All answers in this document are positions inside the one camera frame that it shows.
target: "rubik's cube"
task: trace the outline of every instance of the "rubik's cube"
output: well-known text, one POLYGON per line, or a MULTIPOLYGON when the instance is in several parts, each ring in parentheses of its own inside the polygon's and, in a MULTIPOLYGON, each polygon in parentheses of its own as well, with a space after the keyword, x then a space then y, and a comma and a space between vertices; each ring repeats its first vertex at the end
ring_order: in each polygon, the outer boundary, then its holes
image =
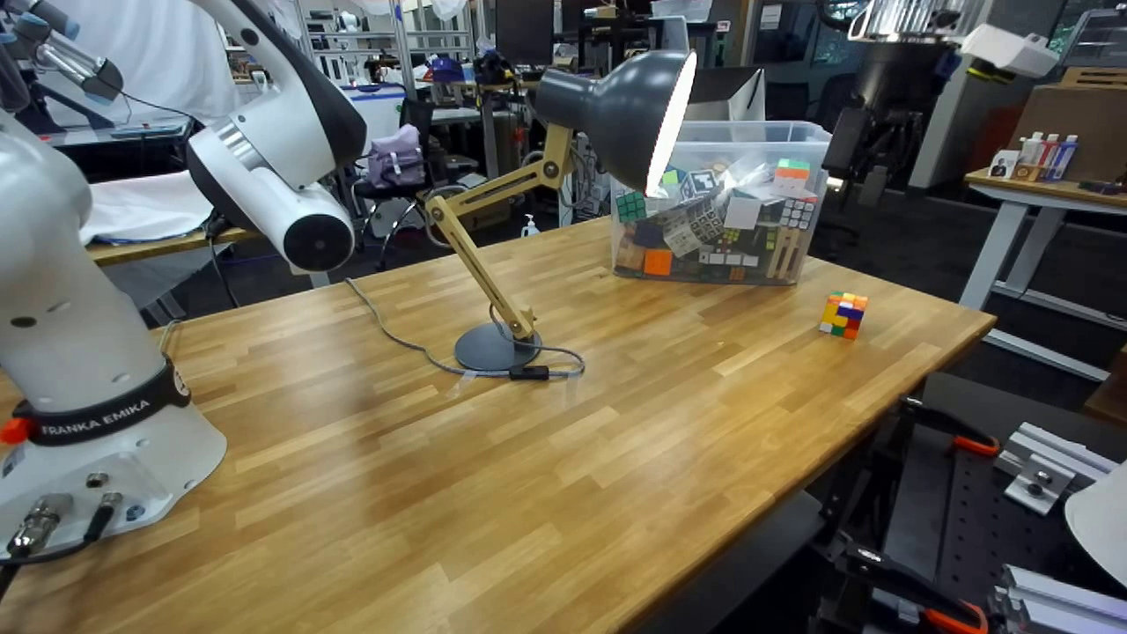
POLYGON ((819 332, 827 332, 836 337, 857 337, 860 320, 867 317, 867 297, 857 291, 836 291, 823 298, 819 332))

